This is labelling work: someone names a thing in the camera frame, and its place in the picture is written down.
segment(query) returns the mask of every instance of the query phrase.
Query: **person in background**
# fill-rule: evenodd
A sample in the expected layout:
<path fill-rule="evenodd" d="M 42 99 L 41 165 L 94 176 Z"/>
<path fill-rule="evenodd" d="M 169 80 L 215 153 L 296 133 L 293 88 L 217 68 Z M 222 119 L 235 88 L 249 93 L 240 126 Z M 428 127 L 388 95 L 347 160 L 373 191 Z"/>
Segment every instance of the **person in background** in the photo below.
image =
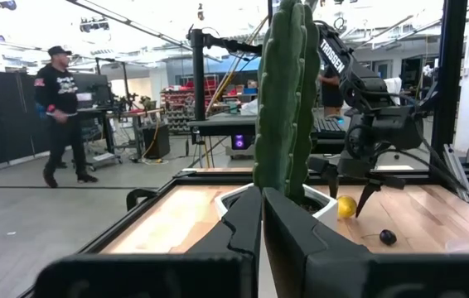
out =
<path fill-rule="evenodd" d="M 51 155 L 43 170 L 43 179 L 49 187 L 58 187 L 54 172 L 61 163 L 65 147 L 70 144 L 75 158 L 78 182 L 98 182 L 97 178 L 87 174 L 85 170 L 84 142 L 80 117 L 76 110 L 78 87 L 72 74 L 67 70 L 71 52 L 61 46 L 54 46 L 48 50 L 48 54 L 51 56 L 51 62 L 39 70 L 34 82 L 36 102 L 49 116 L 47 120 Z"/>
<path fill-rule="evenodd" d="M 321 97 L 325 117 L 341 117 L 341 108 L 343 107 L 343 97 L 340 93 L 340 78 L 334 73 L 331 67 L 327 66 L 323 74 L 319 74 L 321 82 Z"/>

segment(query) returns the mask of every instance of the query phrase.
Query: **yellow lemon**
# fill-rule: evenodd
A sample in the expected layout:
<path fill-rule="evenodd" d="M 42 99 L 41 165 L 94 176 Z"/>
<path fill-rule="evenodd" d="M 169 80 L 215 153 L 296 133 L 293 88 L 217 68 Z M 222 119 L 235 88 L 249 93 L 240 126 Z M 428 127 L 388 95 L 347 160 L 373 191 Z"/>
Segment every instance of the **yellow lemon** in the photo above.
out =
<path fill-rule="evenodd" d="M 337 198 L 337 214 L 340 219 L 348 219 L 356 213 L 356 201 L 348 195 Z"/>

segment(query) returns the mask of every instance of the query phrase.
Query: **gray floor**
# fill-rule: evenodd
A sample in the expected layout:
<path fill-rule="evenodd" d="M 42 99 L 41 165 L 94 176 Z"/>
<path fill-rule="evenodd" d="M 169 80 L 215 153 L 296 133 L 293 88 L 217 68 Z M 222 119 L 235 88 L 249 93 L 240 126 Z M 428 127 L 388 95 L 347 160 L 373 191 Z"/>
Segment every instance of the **gray floor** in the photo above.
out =
<path fill-rule="evenodd" d="M 426 137 L 430 138 L 431 125 Z M 193 162 L 185 155 L 185 137 L 171 138 L 167 164 L 133 164 L 124 152 L 124 164 L 107 166 L 94 174 L 97 185 L 78 185 L 72 169 L 58 170 L 60 189 L 44 187 L 41 169 L 46 158 L 0 170 L 0 298 L 16 297 L 28 288 L 49 262 L 81 248 L 125 214 L 125 195 L 136 187 L 160 187 Z M 424 152 L 415 154 L 427 158 Z M 66 153 L 65 161 L 70 160 Z M 251 167 L 253 161 L 232 161 L 219 145 L 214 150 L 216 167 Z M 409 165 L 415 161 L 382 156 L 381 165 Z"/>

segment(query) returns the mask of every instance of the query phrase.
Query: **green cactus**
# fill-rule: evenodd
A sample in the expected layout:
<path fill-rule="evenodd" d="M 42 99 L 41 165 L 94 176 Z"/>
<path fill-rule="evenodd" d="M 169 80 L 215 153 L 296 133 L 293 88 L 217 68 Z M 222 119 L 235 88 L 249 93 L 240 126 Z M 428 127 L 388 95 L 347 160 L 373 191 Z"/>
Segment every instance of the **green cactus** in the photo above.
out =
<path fill-rule="evenodd" d="M 320 68 L 319 35 L 312 10 L 298 0 L 282 0 L 264 37 L 259 65 L 259 117 L 254 183 L 304 200 L 312 143 L 312 107 Z"/>

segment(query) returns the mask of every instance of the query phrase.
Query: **black box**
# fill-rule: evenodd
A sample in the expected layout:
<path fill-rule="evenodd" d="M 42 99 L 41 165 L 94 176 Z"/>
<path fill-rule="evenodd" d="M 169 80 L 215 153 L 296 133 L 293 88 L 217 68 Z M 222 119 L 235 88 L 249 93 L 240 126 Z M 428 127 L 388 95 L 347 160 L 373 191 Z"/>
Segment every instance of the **black box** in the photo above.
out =
<path fill-rule="evenodd" d="M 166 154 L 170 153 L 170 136 L 168 134 L 168 126 L 164 123 L 159 124 L 157 135 L 155 136 L 156 126 L 157 124 L 150 124 L 146 127 L 142 127 L 145 150 L 147 150 L 150 147 L 150 144 L 153 142 L 152 147 L 146 153 L 145 157 L 147 159 L 162 158 Z"/>

